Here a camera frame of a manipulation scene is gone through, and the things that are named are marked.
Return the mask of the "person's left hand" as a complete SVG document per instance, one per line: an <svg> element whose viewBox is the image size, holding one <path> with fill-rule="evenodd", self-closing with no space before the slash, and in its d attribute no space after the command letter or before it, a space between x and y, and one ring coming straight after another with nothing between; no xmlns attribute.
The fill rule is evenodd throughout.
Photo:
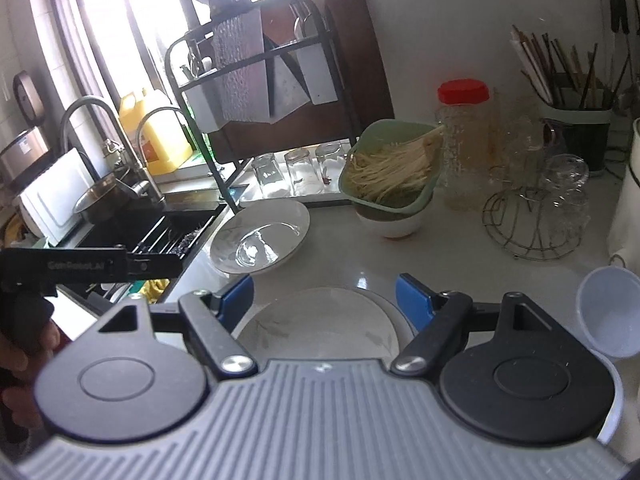
<svg viewBox="0 0 640 480"><path fill-rule="evenodd" d="M28 356L23 350L1 336L1 367L16 380L14 386L1 391L2 404L6 406L15 425L29 430L40 429L43 422L34 394L35 380L43 369L70 340L53 321L47 322L40 335L40 351Z"/></svg>

